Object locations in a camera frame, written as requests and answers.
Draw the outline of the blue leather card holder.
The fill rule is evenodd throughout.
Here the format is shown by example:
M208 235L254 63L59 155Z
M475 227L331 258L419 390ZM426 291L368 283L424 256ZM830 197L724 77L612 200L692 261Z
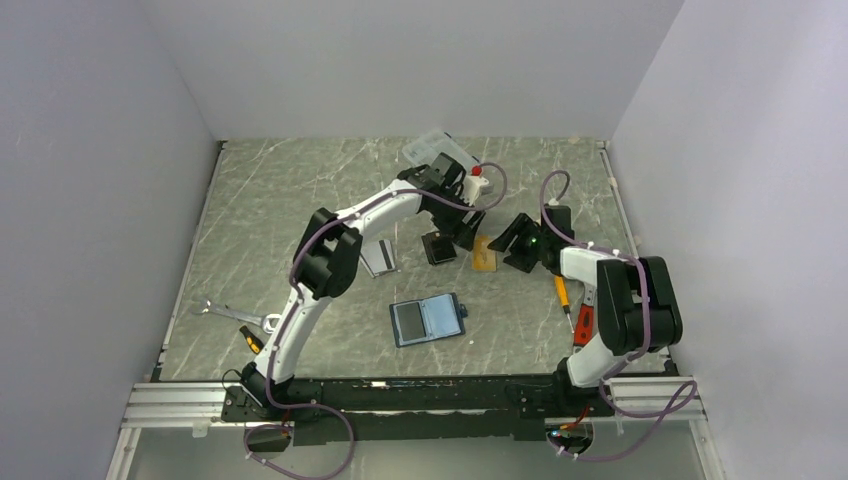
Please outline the blue leather card holder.
M427 336L423 340L402 344L399 341L394 320L394 306L407 302L419 302L422 310ZM436 340L465 334L464 321L468 316L467 308L460 303L455 293L445 293L424 299L408 300L389 306L390 324L397 348L429 343Z

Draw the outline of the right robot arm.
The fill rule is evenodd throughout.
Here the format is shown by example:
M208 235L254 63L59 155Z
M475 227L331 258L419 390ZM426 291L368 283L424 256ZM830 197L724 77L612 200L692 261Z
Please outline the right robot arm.
M589 387L682 338L682 319L665 260L578 243L568 206L545 204L540 221L518 215L488 248L503 253L506 264L525 273L540 264L554 275L579 282L593 299L594 327L582 348L560 368L565 379L550 391L553 406L564 415L574 415L588 404Z

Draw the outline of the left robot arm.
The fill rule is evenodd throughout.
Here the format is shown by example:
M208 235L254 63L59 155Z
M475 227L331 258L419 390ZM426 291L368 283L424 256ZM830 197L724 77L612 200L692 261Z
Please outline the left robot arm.
M357 275L363 244L384 229L421 212L470 248L476 222L486 212L478 205L473 181L484 164L465 166L447 154L401 171L378 193L338 211L316 210L293 257L291 291L269 340L241 372L248 407L264 420L279 417L299 356L330 302L344 294Z

